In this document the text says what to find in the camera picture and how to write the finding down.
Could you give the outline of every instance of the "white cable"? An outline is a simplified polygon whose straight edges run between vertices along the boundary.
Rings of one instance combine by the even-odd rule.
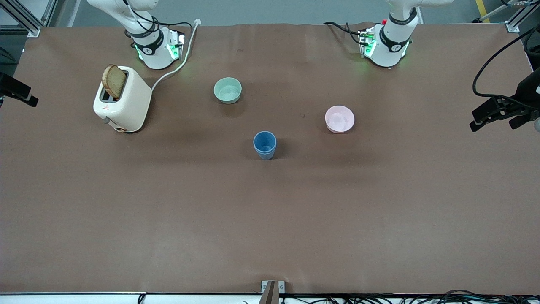
[[[184,57],[184,61],[182,62],[181,65],[179,65],[174,71],[170,71],[168,73],[166,73],[165,75],[163,75],[162,77],[160,77],[156,83],[152,86],[152,91],[154,91],[154,88],[156,87],[156,85],[158,85],[158,83],[160,81],[162,81],[164,78],[166,78],[167,76],[169,75],[172,75],[176,72],[178,72],[183,66],[184,64],[186,64],[187,62],[187,57],[189,56],[190,54],[190,51],[191,51],[191,43],[193,42],[193,38],[195,37],[195,31],[197,30],[197,27],[199,27],[199,25],[201,24],[201,20],[200,19],[196,19],[195,20],[195,26],[193,27],[193,31],[191,32],[191,37],[190,37],[190,42],[189,44],[187,45],[187,52],[186,52],[186,57]]]

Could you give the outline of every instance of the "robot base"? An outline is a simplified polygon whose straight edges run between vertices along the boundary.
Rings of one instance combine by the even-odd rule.
[[[389,68],[396,65],[403,56],[405,56],[405,52],[407,50],[407,47],[409,46],[409,42],[402,48],[402,50],[398,52],[390,52],[388,50],[388,47],[384,45],[379,37],[380,37],[380,31],[383,28],[382,24],[377,24],[376,26],[369,28],[365,31],[358,32],[360,42],[368,43],[367,46],[360,45],[360,54],[362,57],[366,57],[373,61],[376,65],[379,65],[381,67]]]
[[[145,49],[139,50],[136,47],[139,59],[154,70],[165,69],[175,60],[180,59],[184,46],[185,35],[179,35],[178,32],[166,27],[161,27],[160,30],[163,32],[164,40],[153,55],[147,55]]]

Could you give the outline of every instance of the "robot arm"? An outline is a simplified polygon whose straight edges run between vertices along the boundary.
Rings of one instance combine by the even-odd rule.
[[[443,6],[452,1],[454,0],[386,0],[390,5],[390,16],[396,20],[407,20],[415,7]]]
[[[410,35],[418,25],[417,7],[450,4],[454,0],[386,0],[390,16],[386,24],[377,24],[360,33],[360,53],[375,64],[392,67],[405,56]]]
[[[158,5],[158,0],[87,1],[125,27],[135,41],[139,58],[149,68],[164,69],[180,58],[183,34],[161,27],[157,19],[148,12]]]

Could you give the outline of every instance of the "toast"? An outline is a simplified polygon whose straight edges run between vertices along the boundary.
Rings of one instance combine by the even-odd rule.
[[[103,71],[103,87],[113,98],[120,99],[125,82],[126,75],[118,66],[109,64]]]

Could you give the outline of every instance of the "blue cup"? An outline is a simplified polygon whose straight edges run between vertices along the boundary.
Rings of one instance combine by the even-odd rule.
[[[268,131],[261,131],[253,138],[253,147],[263,160],[269,160],[274,156],[275,147],[278,145],[278,140],[274,134]]]

